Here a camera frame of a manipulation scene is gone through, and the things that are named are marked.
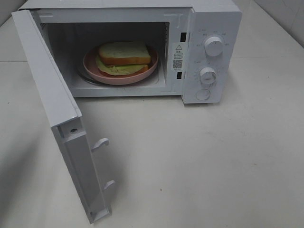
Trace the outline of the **toast sandwich with lettuce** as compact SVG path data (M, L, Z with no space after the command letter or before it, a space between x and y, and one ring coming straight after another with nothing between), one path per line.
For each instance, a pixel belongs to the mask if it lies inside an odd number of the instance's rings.
M122 41L102 44L95 61L99 71L124 76L147 71L151 56L144 42Z

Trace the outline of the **white warning label sticker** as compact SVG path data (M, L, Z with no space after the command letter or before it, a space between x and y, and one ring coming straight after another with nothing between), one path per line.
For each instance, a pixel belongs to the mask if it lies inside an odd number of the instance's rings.
M184 44L176 42L172 44L172 69L175 71L183 69Z

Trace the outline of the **pink round plate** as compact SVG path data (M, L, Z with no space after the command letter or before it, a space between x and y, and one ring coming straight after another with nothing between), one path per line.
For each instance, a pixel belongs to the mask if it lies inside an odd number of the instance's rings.
M98 55L98 47L94 47L85 54L83 58L83 66L87 74L95 81L100 83L114 85L114 86L117 85L122 86L122 85L137 83L152 75L152 73L155 71L158 65L159 55L157 51L153 49L151 46L147 46L147 50L151 56L151 61L148 64L149 68L145 72L141 72L141 73L136 72L134 74L124 75L124 76L111 76L107 73L100 71L95 61L95 58Z

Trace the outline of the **round white door button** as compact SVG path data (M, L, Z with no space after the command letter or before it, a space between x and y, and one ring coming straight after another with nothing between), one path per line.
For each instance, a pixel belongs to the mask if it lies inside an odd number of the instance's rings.
M208 89L201 89L196 93L196 98L198 100L204 101L210 98L211 92Z

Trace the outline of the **upper white power knob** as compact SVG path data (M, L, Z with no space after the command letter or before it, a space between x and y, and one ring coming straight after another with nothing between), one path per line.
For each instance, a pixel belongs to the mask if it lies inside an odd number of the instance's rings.
M219 35L211 35L204 41L204 49L208 56L216 57L223 52L224 40Z

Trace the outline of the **lower white timer knob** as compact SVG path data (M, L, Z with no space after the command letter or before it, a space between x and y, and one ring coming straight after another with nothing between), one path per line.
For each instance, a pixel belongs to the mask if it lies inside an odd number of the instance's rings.
M202 84L211 85L216 81L217 74L211 67L205 67L199 72L200 81Z

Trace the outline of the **white microwave oven body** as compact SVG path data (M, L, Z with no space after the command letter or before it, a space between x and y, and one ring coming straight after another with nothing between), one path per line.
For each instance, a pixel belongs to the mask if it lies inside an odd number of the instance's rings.
M242 13L230 0L28 0L41 21L42 35L72 96L123 97L179 95L186 104L217 103L221 99ZM224 40L223 52L210 57L204 41ZM94 47L114 41L143 41L162 63L165 87L98 87L78 80L76 69ZM172 44L184 44L183 69L172 69ZM200 70L211 67L216 81L202 84ZM211 92L198 100L201 89Z

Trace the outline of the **white microwave door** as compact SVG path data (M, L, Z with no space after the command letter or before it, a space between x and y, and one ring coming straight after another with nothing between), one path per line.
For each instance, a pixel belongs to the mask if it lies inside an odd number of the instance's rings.
M88 221L94 223L111 212L104 193L115 181L100 182L92 157L94 150L109 144L109 139L102 138L94 146L89 145L82 113L42 35L38 15L20 10L13 12L12 17L50 128Z

